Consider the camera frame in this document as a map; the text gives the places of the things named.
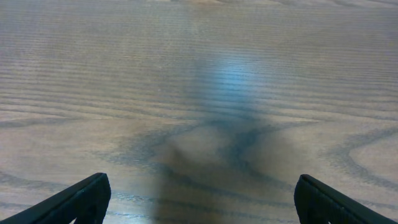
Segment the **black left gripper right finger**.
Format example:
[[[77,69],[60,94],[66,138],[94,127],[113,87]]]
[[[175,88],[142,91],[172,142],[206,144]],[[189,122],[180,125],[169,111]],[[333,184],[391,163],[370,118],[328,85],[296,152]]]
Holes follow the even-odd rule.
[[[308,174],[299,177],[294,204],[301,224],[397,224]]]

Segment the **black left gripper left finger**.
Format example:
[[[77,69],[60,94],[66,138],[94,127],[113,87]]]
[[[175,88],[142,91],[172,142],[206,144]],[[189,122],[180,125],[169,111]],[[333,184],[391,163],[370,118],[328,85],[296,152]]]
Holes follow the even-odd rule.
[[[111,198],[105,173],[95,173],[1,224],[102,224]]]

